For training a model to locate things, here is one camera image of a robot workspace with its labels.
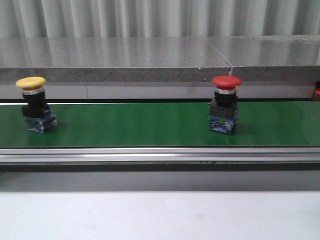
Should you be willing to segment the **red mushroom button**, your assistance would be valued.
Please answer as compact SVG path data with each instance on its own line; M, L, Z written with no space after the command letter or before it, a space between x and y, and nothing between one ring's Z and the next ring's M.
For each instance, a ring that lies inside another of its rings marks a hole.
M215 85L214 99L208 103L208 129L232 135L238 120L237 86L241 80L235 76L220 75L211 80Z

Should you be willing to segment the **yellow mushroom button top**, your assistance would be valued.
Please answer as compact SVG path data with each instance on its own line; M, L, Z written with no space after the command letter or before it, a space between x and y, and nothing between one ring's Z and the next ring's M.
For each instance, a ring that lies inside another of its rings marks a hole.
M57 126L57 117L45 99L45 83L46 79L40 76L25 77L16 82L26 101L21 110L27 130L41 134Z

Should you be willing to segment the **grey stone slab right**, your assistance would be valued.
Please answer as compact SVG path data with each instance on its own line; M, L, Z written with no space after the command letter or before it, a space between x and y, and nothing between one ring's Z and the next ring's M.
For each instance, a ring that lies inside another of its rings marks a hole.
M207 41L242 81L320 79L319 35L212 36Z

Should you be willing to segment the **grey stone slab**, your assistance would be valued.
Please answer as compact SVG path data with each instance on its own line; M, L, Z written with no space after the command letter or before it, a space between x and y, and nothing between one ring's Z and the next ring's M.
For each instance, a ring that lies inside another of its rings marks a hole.
M212 36L207 41L242 81L320 79L319 35Z
M209 82L229 66L204 37L12 37L0 40L0 82Z

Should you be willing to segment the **grey stone slab left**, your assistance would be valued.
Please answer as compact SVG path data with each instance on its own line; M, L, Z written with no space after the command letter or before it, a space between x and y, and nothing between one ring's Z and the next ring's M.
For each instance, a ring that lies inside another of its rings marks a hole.
M0 40L0 82L209 82L229 66L204 37L12 37Z

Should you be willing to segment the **green conveyor belt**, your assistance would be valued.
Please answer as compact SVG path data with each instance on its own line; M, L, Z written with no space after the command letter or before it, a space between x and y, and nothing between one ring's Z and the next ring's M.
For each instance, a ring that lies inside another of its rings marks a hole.
M57 126L28 131L19 105L0 108L3 148L319 146L320 104L240 102L233 135L209 130L205 102L53 104Z

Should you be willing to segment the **red plastic tray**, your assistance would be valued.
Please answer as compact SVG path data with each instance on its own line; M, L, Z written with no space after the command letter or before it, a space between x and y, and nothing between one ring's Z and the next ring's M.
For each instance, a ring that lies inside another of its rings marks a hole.
M314 94L313 94L313 101L319 102L320 101L320 81L318 81L315 85Z

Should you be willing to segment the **white corrugated curtain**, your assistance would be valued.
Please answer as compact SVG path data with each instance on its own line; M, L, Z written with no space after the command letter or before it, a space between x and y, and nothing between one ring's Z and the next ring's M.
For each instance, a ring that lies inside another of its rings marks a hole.
M3 0L10 37L317 35L317 0Z

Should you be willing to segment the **silver conveyor frame rail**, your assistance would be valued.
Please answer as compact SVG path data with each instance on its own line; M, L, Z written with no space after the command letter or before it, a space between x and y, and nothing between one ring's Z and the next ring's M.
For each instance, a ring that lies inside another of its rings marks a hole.
M1 165L318 163L319 147L2 148Z

